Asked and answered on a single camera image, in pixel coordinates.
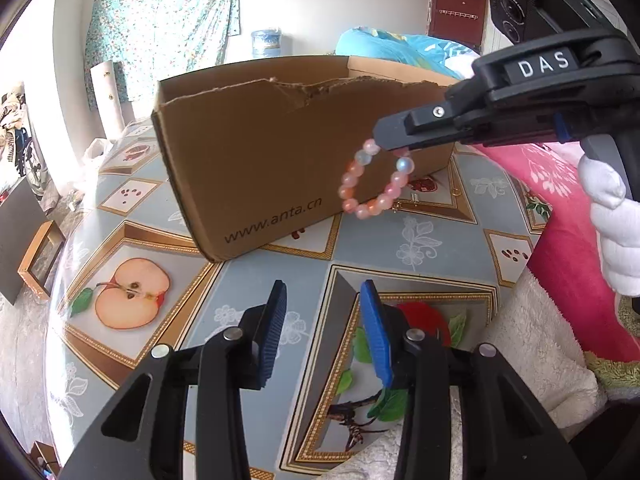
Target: camera lens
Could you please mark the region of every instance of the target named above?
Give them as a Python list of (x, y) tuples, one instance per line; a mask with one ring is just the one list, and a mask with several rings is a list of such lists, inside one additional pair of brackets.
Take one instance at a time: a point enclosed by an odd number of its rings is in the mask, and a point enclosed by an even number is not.
[(507, 13), (507, 16), (509, 16), (514, 22), (518, 25), (522, 25), (524, 23), (524, 12), (522, 12), (522, 8), (516, 0), (500, 0), (500, 4), (504, 9), (504, 12)]
[(520, 43), (520, 35), (513, 26), (513, 23), (505, 20), (502, 22), (502, 28), (504, 28), (504, 33), (507, 35), (507, 38), (511, 40), (511, 43)]

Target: pink blanket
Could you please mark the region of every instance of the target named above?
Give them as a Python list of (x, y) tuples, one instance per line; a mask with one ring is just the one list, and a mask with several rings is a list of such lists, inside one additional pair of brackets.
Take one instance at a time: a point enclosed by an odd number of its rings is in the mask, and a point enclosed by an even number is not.
[(590, 201), (576, 169), (545, 146), (476, 146), (553, 207), (528, 267), (571, 324), (583, 351), (639, 361), (640, 344), (618, 322), (614, 293), (600, 272)]

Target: halved apple picture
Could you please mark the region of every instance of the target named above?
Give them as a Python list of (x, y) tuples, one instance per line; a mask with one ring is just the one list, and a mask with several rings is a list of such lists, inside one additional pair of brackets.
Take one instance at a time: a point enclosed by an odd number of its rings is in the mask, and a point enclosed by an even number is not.
[(95, 313), (109, 328), (138, 328), (153, 321), (171, 279), (158, 264), (146, 258), (122, 262), (95, 299)]

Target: gloved finger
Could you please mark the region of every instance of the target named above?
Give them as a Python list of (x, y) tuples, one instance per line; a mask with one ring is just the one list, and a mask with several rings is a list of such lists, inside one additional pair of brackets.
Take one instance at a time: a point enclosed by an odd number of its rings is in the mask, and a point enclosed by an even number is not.
[(622, 178), (606, 162), (583, 155), (578, 163), (578, 177), (584, 192), (597, 204), (614, 209), (625, 199)]
[(640, 278), (640, 248), (623, 247), (613, 240), (600, 237), (600, 250), (609, 269), (625, 276)]
[(632, 298), (640, 296), (640, 279), (631, 276), (619, 274), (615, 270), (609, 268), (609, 264), (602, 264), (602, 275), (607, 280), (609, 286), (623, 296), (631, 296)]
[(640, 247), (640, 203), (626, 199), (615, 209), (593, 203), (590, 217), (603, 238), (623, 247)]

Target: beaded bracelet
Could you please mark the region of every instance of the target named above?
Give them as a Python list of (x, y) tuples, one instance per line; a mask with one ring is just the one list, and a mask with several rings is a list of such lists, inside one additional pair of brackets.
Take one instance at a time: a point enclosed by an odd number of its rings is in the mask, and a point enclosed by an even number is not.
[(364, 167), (379, 151), (380, 147), (375, 140), (365, 140), (362, 149), (356, 152), (348, 165), (347, 173), (342, 176), (342, 185), (338, 188), (338, 196), (344, 200), (342, 202), (343, 211), (345, 213), (354, 212), (360, 220), (379, 215), (385, 209), (390, 209), (394, 200), (400, 196), (402, 188), (409, 182), (409, 174), (415, 169), (414, 161), (408, 156), (408, 150), (395, 150), (393, 153), (399, 157), (396, 162), (397, 171), (391, 174), (391, 181), (386, 185), (384, 192), (366, 204), (358, 204), (358, 201), (353, 197), (354, 188), (364, 173)]

